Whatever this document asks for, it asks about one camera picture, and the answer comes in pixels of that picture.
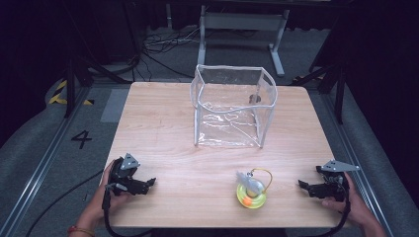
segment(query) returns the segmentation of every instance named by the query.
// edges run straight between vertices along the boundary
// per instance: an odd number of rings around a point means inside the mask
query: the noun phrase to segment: human hand
[[[354,182],[346,172],[345,177],[348,180],[349,202],[351,203],[351,212],[349,212],[348,219],[361,227],[365,236],[385,236],[381,225],[364,200],[358,195]],[[327,197],[322,205],[339,212],[343,212],[345,209],[345,202],[336,201],[334,197]]]
[[[79,228],[86,228],[86,229],[95,229],[99,220],[104,217],[104,211],[102,209],[102,202],[105,194],[105,186],[108,184],[109,175],[111,173],[112,166],[115,160],[112,161],[107,168],[105,169],[102,182],[99,185],[98,189],[92,196],[89,204],[81,213],[78,221],[77,227]],[[121,204],[127,202],[132,195],[130,193],[122,192],[119,196],[115,196],[113,192],[111,192],[111,208],[110,212],[114,209],[118,208]]]

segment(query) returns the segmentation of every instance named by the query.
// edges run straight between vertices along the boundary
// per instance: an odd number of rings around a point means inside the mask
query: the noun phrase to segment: metal rail
[[[68,118],[65,118],[58,127],[55,136],[53,137],[48,149],[40,160],[37,168],[35,169],[32,176],[29,178],[23,192],[21,193],[18,201],[13,207],[9,217],[6,219],[6,222],[0,230],[0,237],[10,237],[13,236],[16,232],[16,229],[22,222],[28,208],[30,207],[34,197],[36,196],[43,179],[45,178],[49,167],[51,166],[53,160],[56,157],[58,148],[62,142],[67,129],[69,128],[71,122],[75,118],[78,109],[83,105],[84,100],[89,94],[90,88],[82,87],[76,98],[76,104],[73,113]]]
[[[335,126],[336,131],[339,134],[339,138],[342,141],[343,147],[345,148],[345,152],[348,156],[348,159],[353,165],[359,165],[360,160],[358,159],[357,154],[355,153],[354,148],[352,147],[352,144],[348,138],[348,135],[345,131],[345,127],[338,123],[336,120],[336,117],[334,115],[334,105],[333,101],[330,98],[329,95],[323,94],[320,96],[322,99],[322,102],[325,104],[328,115],[333,120],[333,124]],[[363,197],[364,201],[366,202],[367,206],[370,208],[370,210],[373,212],[373,214],[376,216],[378,221],[381,223],[382,227],[385,229],[387,236],[394,236],[391,228],[385,219],[385,216],[382,212],[381,207],[378,204],[377,197],[375,192],[373,191],[373,188],[371,187],[370,183],[368,182],[367,176],[364,173],[363,169],[358,172],[353,173],[354,181],[357,184],[359,191],[361,193],[361,196]]]

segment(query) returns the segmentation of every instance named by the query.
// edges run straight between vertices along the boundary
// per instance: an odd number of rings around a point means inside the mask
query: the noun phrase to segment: wrist
[[[372,215],[365,219],[363,223],[361,223],[361,229],[364,233],[364,236],[370,237],[381,237],[385,236],[385,233],[381,227],[381,224],[378,220]]]
[[[70,226],[67,230],[68,237],[95,237],[95,231],[80,228],[76,225]]]
[[[79,228],[94,230],[101,219],[100,216],[88,211],[83,211],[76,222],[76,226]]]
[[[365,226],[372,226],[372,225],[376,225],[377,220],[376,217],[372,214],[372,213],[368,213],[368,214],[364,214],[362,220],[360,221],[360,226],[361,227],[365,227]]]

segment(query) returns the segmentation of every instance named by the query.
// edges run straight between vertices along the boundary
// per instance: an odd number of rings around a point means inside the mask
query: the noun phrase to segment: bracelet
[[[71,234],[72,232],[76,232],[76,231],[84,232],[84,233],[90,235],[91,237],[95,237],[95,232],[94,231],[88,230],[88,229],[83,229],[83,228],[78,228],[75,225],[70,226],[70,228],[68,228],[67,234]]]

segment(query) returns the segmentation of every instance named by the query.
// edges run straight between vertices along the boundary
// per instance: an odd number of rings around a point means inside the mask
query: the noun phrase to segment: wooden table
[[[301,87],[278,87],[274,120],[261,148],[194,146],[194,107],[188,83],[136,82],[130,87],[107,165],[130,153],[133,176],[157,178],[111,216],[122,227],[333,227],[340,214],[309,197],[297,180],[322,184],[316,165],[333,159],[316,112]],[[272,172],[266,203],[244,207],[236,171]],[[269,175],[256,171],[265,184]]]

